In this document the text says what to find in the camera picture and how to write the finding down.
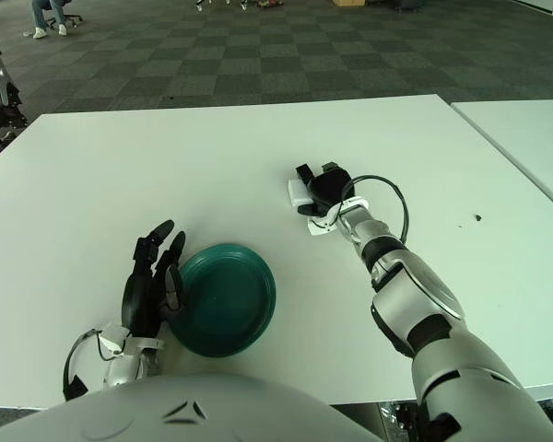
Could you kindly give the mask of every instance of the gray carpet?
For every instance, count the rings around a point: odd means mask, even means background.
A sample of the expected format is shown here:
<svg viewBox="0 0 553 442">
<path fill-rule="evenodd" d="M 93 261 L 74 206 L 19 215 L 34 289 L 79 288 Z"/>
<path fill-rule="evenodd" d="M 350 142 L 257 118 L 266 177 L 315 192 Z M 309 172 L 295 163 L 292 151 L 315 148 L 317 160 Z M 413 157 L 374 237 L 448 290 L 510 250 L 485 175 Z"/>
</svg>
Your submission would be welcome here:
<svg viewBox="0 0 553 442">
<path fill-rule="evenodd" d="M 507 0 L 428 0 L 419 13 L 286 0 L 74 0 L 67 37 L 23 38 L 28 0 L 0 0 L 0 49 L 32 121 L 44 112 L 437 93 L 553 99 L 553 17 Z"/>
</svg>

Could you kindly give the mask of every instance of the dark green plate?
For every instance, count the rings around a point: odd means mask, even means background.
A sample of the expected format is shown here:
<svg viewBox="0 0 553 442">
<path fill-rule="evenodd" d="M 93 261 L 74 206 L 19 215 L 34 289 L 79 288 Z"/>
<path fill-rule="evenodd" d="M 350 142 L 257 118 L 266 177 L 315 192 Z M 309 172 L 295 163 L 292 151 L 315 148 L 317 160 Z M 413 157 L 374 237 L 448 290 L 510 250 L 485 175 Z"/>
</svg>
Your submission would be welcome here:
<svg viewBox="0 0 553 442">
<path fill-rule="evenodd" d="M 181 268 L 186 308 L 170 322 L 178 340 L 203 356 L 234 355 L 263 333 L 275 310 L 275 280 L 256 253 L 220 244 Z"/>
</svg>

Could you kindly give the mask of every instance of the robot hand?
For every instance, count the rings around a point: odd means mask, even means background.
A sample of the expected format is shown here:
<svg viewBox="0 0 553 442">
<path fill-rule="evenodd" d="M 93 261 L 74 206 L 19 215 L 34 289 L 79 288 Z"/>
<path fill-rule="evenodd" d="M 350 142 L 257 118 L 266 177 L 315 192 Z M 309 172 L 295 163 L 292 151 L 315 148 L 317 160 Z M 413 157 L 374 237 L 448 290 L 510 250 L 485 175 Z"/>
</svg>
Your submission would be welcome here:
<svg viewBox="0 0 553 442">
<path fill-rule="evenodd" d="M 459 301 L 367 204 L 352 204 L 354 183 L 329 163 L 314 177 L 297 168 L 307 193 L 298 212 L 350 241 L 371 274 L 371 314 L 396 350 L 413 359 L 418 434 L 427 441 L 553 440 L 553 425 L 504 362 L 465 325 Z M 401 192 L 387 179 L 405 203 Z"/>
</svg>

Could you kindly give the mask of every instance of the white table surface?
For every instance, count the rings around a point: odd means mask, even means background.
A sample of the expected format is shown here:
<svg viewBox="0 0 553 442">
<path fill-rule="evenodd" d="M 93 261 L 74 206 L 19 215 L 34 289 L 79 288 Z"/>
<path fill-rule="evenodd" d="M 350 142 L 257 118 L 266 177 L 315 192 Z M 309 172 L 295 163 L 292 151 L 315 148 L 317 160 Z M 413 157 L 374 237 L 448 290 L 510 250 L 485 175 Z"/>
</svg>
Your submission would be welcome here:
<svg viewBox="0 0 553 442">
<path fill-rule="evenodd" d="M 553 99 L 453 107 L 553 201 Z"/>
<path fill-rule="evenodd" d="M 410 361 L 372 320 L 352 246 L 311 237 L 289 204 L 294 168 L 331 160 L 400 186 L 408 246 L 522 383 L 553 396 L 553 203 L 441 99 L 422 96 L 41 116 L 0 155 L 0 406 L 63 401 L 71 344 L 119 320 L 135 240 L 167 218 L 187 232 L 185 257 L 221 242 L 257 251 L 277 301 L 245 352 L 206 359 L 171 340 L 166 371 L 249 374 L 329 403 L 414 397 Z M 364 182 L 358 193 L 400 230 L 393 192 Z M 73 365 L 99 389 L 95 342 Z"/>
</svg>

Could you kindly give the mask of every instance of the wire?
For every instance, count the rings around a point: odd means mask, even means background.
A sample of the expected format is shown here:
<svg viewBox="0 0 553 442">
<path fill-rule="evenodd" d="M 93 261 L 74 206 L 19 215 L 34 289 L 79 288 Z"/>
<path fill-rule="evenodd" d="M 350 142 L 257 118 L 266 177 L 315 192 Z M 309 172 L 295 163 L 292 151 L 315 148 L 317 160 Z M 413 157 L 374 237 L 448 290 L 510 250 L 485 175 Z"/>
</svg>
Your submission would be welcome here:
<svg viewBox="0 0 553 442">
<path fill-rule="evenodd" d="M 82 333 L 76 339 L 76 341 L 74 342 L 74 345 L 72 345 L 72 348 L 70 349 L 70 353 L 67 354 L 67 358 L 65 359 L 65 365 L 64 365 L 64 396 L 65 396 L 65 399 L 67 401 L 69 401 L 70 399 L 73 399 L 73 397 L 75 397 L 74 392 L 72 391 L 72 389 L 74 387 L 79 388 L 78 385 L 74 385 L 74 382 L 82 384 L 82 381 L 80 381 L 79 378 L 77 378 L 77 377 L 75 377 L 73 383 L 70 384 L 69 371 L 70 371 L 70 361 L 72 360 L 72 355 L 74 354 L 74 352 L 76 351 L 76 349 L 78 348 L 78 346 L 81 343 L 86 341 L 90 336 L 92 336 L 94 334 L 98 334 L 100 332 L 102 332 L 102 330 L 91 329 L 91 330 L 88 330 L 85 333 Z"/>
<path fill-rule="evenodd" d="M 100 347 L 100 334 L 102 333 L 102 330 L 98 330 L 96 332 L 96 340 L 97 340 L 97 346 L 99 347 L 99 356 L 100 356 L 100 359 L 102 359 L 104 362 L 109 362 L 109 361 L 112 361 L 115 357 L 118 356 L 118 354 L 115 352 L 112 354 L 111 357 L 105 357 L 103 354 L 102 354 L 102 347 Z M 127 334 L 126 338 L 128 338 L 129 336 L 131 336 L 132 333 L 129 332 L 129 334 Z M 124 351 L 125 349 L 125 344 L 127 343 L 127 339 L 124 339 L 123 340 L 123 347 L 121 348 L 121 351 L 119 352 L 119 355 Z"/>
<path fill-rule="evenodd" d="M 97 331 L 96 333 L 96 344 L 97 346 L 99 347 L 99 356 L 100 356 L 100 359 L 102 359 L 104 362 L 109 362 L 109 361 L 112 361 L 116 356 L 111 356 L 111 357 L 105 357 L 103 354 L 102 354 L 102 347 L 100 347 L 100 332 L 101 331 Z"/>
<path fill-rule="evenodd" d="M 335 222 L 340 217 L 340 211 L 342 210 L 342 202 L 344 202 L 345 198 L 350 192 L 350 189 L 355 184 L 365 180 L 376 180 L 376 181 L 384 182 L 394 190 L 395 194 L 399 198 L 399 201 L 401 201 L 402 207 L 404 209 L 404 224 L 402 226 L 402 233 L 400 235 L 399 240 L 402 241 L 402 243 L 406 244 L 407 231 L 409 230 L 409 212 L 407 211 L 406 199 L 404 198 L 404 195 L 402 194 L 402 192 L 399 190 L 399 187 L 397 187 L 393 181 L 387 180 L 385 177 L 380 177 L 378 175 L 360 175 L 358 177 L 353 178 L 352 180 L 350 180 L 344 185 L 344 187 L 342 188 L 342 192 L 340 193 L 340 205 L 338 206 L 338 211 L 335 214 L 334 221 L 332 222 L 332 224 L 335 224 Z M 326 228 L 326 227 L 319 226 L 315 222 L 314 224 L 319 228 Z"/>
</svg>

